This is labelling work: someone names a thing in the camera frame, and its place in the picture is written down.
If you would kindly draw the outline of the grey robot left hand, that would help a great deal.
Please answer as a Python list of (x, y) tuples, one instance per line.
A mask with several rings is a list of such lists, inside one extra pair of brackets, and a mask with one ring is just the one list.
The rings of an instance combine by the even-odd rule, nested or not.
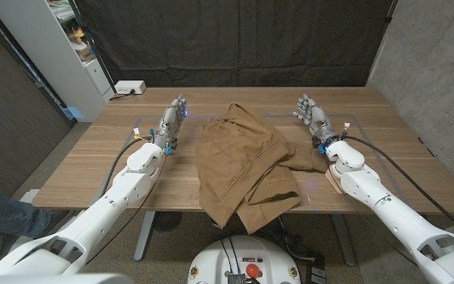
[(186, 99), (181, 93), (166, 108), (154, 132), (153, 143), (158, 145), (166, 155), (177, 148), (177, 136), (181, 124), (188, 116)]

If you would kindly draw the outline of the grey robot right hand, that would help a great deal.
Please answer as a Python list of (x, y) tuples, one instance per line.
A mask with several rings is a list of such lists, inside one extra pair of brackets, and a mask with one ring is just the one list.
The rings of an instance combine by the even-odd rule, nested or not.
[(308, 127), (313, 147), (326, 149), (337, 138), (329, 116), (307, 93), (298, 99), (297, 106), (300, 111), (293, 115)]

